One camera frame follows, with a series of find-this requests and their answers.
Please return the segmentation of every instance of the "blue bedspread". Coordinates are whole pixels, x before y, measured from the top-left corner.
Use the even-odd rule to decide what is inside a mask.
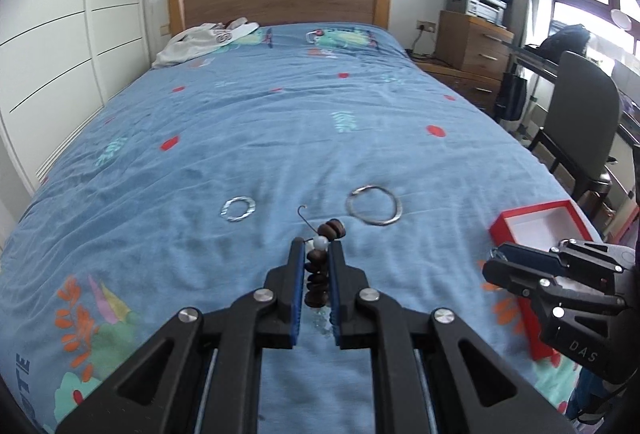
[[[346,214],[365,184],[398,195],[399,222]],[[235,196],[256,209],[230,223],[220,210]],[[149,71],[57,161],[1,258],[0,371],[51,432],[179,309],[207,312],[261,286],[310,233],[296,215],[306,204],[315,225],[342,220],[348,263],[373,286],[409,308],[452,308],[557,405],[573,363],[532,363],[514,300],[483,284],[480,261],[502,210],[566,198],[386,32],[261,28]],[[357,207],[392,210],[383,194]],[[373,421],[368,354],[340,352],[328,308],[305,308],[299,346],[264,353],[261,434],[370,433]]]

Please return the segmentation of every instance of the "wall outlet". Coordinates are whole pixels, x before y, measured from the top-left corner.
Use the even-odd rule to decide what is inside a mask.
[[[420,26],[424,26],[424,30],[427,33],[436,33],[437,24],[428,20],[419,20],[415,23],[415,29],[420,29]]]

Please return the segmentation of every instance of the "silver ring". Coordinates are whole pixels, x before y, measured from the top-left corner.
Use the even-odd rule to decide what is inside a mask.
[[[371,189],[378,189],[380,191],[383,191],[386,195],[388,195],[390,198],[393,199],[394,205],[396,208],[394,209],[394,216],[391,219],[386,221],[375,221],[372,219],[364,218],[358,215],[355,210],[353,210],[353,199],[356,196],[362,194],[363,192],[366,192],[367,190],[371,190]],[[351,194],[348,195],[347,211],[350,216],[353,216],[354,218],[361,220],[363,223],[373,224],[374,226],[388,226],[389,224],[394,224],[398,219],[400,219],[400,216],[402,215],[402,203],[400,202],[400,199],[398,199],[396,195],[393,194],[393,192],[389,189],[385,189],[384,187],[381,187],[379,185],[364,185],[359,189],[355,189],[354,191],[351,192]]]
[[[233,205],[234,203],[237,203],[238,201],[242,201],[244,203],[246,203],[246,212],[244,214],[242,214],[241,216],[238,216],[236,218],[233,217],[227,217],[226,213],[229,210],[229,207],[231,205]],[[227,221],[231,222],[231,223],[235,223],[237,221],[242,221],[244,218],[249,217],[251,214],[254,213],[255,210],[255,201],[252,200],[251,198],[248,198],[246,196],[238,196],[237,198],[232,198],[229,199],[229,201],[227,201],[225,203],[225,205],[222,207],[222,210],[220,210],[220,217],[226,219]]]

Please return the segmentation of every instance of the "drawer handle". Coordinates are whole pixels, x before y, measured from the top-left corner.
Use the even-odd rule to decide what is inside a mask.
[[[502,40],[498,39],[498,37],[494,37],[493,35],[489,35],[488,33],[484,33],[483,35],[487,37],[489,40],[493,40],[502,44]]]

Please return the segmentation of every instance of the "wooden nightstand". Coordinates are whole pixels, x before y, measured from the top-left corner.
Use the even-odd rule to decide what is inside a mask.
[[[422,71],[464,96],[478,109],[490,116],[494,114],[494,103],[500,91],[500,80],[459,71],[438,59],[413,59],[413,61]]]
[[[502,80],[513,33],[479,17],[440,12],[438,39],[433,56],[457,70]]]

